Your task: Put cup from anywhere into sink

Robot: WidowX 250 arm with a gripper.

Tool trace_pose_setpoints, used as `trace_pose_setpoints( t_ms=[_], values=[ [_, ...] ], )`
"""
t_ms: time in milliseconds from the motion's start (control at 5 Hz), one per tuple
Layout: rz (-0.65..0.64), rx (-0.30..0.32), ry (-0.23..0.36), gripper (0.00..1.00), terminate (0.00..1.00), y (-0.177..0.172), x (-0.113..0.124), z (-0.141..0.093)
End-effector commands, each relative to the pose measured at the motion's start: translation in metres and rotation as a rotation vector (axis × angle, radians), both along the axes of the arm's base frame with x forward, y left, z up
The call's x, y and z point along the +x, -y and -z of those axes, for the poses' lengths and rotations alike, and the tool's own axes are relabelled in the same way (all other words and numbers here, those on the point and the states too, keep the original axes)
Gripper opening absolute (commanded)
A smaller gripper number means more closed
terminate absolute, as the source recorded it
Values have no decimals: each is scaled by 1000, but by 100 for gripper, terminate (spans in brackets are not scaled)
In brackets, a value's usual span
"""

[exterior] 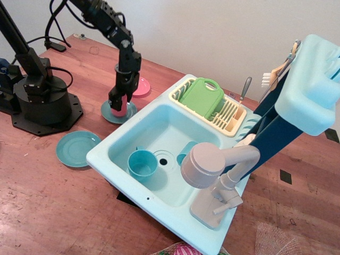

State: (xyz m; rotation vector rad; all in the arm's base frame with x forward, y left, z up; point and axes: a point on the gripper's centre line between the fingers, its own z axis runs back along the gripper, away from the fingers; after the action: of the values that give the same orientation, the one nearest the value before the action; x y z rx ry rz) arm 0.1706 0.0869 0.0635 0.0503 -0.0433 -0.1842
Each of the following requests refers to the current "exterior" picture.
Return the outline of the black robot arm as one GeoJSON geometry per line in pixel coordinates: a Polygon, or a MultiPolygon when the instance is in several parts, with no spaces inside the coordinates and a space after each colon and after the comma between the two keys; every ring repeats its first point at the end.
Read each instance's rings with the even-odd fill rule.
{"type": "MultiPolygon", "coordinates": [[[[108,94],[108,100],[113,110],[120,112],[136,91],[141,68],[141,55],[133,49],[133,36],[125,26],[125,20],[120,19],[121,13],[116,13],[106,1],[72,1],[81,12],[84,20],[99,30],[119,50],[118,64],[115,67],[116,83],[108,94]]],[[[42,61],[29,47],[4,5],[1,5],[1,32],[16,53],[28,77],[33,78],[33,87],[27,89],[28,96],[37,96],[34,102],[42,103],[45,97],[53,91],[50,83],[52,76],[42,61]]]]}

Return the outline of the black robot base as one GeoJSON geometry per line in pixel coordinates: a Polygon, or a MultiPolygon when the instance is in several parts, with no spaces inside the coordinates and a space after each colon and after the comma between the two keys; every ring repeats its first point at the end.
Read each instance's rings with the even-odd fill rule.
{"type": "Polygon", "coordinates": [[[11,115],[13,126],[39,137],[70,130],[83,115],[78,97],[56,76],[44,87],[32,81],[24,78],[14,85],[20,111],[11,115]]]}

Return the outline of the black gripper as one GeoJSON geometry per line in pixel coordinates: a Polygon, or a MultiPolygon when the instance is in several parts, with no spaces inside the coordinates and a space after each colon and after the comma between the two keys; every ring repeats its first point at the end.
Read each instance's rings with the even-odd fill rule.
{"type": "Polygon", "coordinates": [[[116,80],[114,88],[108,93],[109,104],[115,111],[122,110],[122,97],[126,95],[127,102],[130,102],[133,93],[138,88],[139,71],[123,72],[119,70],[119,65],[115,65],[116,80]]]}

